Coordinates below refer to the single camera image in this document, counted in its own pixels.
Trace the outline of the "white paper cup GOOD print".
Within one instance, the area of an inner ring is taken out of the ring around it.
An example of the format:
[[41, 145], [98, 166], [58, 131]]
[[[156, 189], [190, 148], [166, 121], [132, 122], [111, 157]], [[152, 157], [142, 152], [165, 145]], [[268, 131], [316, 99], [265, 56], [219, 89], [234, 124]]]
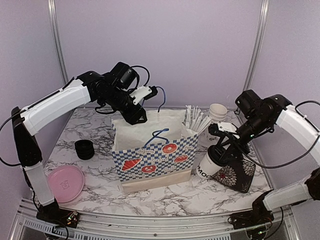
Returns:
[[208, 153], [204, 155], [196, 168], [197, 175], [202, 179], [209, 179], [223, 167], [216, 164]]

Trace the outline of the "blue checkered paper bag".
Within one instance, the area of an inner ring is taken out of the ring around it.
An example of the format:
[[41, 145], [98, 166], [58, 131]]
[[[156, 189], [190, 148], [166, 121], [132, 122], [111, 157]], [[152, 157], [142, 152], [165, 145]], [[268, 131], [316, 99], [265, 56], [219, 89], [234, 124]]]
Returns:
[[187, 110], [148, 110], [147, 122], [112, 119], [112, 157], [125, 193], [187, 182], [199, 134], [186, 122]]

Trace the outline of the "black plastic cup lid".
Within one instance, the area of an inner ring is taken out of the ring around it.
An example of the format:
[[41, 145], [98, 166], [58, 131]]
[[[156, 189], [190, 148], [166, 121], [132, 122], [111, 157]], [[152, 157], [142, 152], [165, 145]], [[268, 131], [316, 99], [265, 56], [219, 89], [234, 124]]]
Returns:
[[220, 167], [224, 167], [226, 165], [226, 162], [224, 160], [224, 154], [225, 150], [223, 147], [217, 146], [217, 145], [211, 145], [207, 149], [207, 154], [210, 158], [210, 160], [215, 163], [216, 165]]

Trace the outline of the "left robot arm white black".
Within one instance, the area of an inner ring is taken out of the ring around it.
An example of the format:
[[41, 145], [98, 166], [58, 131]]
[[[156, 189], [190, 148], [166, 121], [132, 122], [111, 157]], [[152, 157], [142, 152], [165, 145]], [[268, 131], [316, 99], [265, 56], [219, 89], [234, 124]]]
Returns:
[[55, 119], [91, 102], [97, 102], [101, 107], [109, 105], [131, 125], [145, 123], [146, 111], [140, 102], [152, 90], [147, 85], [129, 88], [133, 81], [139, 80], [140, 76], [132, 66], [118, 62], [110, 72], [87, 71], [37, 102], [12, 110], [18, 160], [38, 198], [40, 210], [51, 222], [60, 222], [64, 215], [47, 182], [35, 135]]

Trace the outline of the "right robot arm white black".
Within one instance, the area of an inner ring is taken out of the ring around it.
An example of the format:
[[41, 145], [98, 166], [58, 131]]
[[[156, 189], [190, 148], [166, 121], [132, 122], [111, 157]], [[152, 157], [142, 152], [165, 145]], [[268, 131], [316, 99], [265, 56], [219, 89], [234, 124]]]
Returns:
[[207, 154], [217, 172], [247, 160], [264, 170], [272, 189], [253, 203], [247, 219], [258, 224], [268, 212], [320, 198], [320, 126], [281, 94], [259, 97], [243, 91], [235, 100], [243, 123], [213, 123], [217, 138]]

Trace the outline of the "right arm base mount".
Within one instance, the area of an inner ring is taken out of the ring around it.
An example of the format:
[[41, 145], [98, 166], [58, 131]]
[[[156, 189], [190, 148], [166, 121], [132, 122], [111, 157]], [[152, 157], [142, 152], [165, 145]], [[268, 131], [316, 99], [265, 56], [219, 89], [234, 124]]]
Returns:
[[233, 213], [228, 218], [228, 223], [233, 226], [234, 230], [253, 227], [265, 223], [272, 223], [274, 216], [271, 210], [267, 210], [263, 200], [270, 191], [261, 194], [252, 203], [252, 209]]

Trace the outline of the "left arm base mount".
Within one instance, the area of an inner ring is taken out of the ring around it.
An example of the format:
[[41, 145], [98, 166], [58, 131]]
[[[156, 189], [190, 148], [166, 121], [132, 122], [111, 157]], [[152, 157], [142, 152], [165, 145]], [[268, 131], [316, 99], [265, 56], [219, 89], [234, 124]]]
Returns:
[[57, 200], [54, 199], [49, 205], [39, 205], [36, 218], [41, 221], [75, 229], [78, 226], [79, 216], [76, 210], [60, 208]]

